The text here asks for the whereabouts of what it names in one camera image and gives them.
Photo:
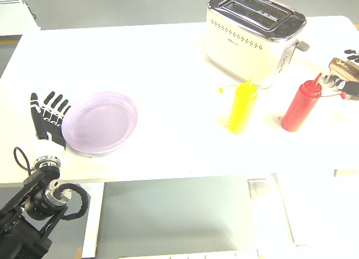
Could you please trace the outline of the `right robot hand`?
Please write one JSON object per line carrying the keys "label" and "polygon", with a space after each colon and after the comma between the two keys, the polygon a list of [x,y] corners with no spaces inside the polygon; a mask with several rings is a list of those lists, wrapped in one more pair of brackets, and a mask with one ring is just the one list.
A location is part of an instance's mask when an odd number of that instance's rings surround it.
{"label": "right robot hand", "polygon": [[358,100],[358,51],[346,49],[344,53],[347,55],[345,61],[340,58],[331,61],[331,71],[334,72],[333,85],[338,91]]}

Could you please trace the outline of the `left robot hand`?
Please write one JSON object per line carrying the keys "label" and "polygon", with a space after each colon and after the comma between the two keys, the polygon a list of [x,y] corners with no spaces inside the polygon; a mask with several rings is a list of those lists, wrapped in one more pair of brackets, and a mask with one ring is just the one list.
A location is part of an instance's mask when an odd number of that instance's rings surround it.
{"label": "left robot hand", "polygon": [[62,94],[50,92],[43,101],[36,93],[30,95],[30,113],[39,145],[45,155],[57,156],[65,151],[66,140],[62,134],[62,122],[70,109],[68,99]]}

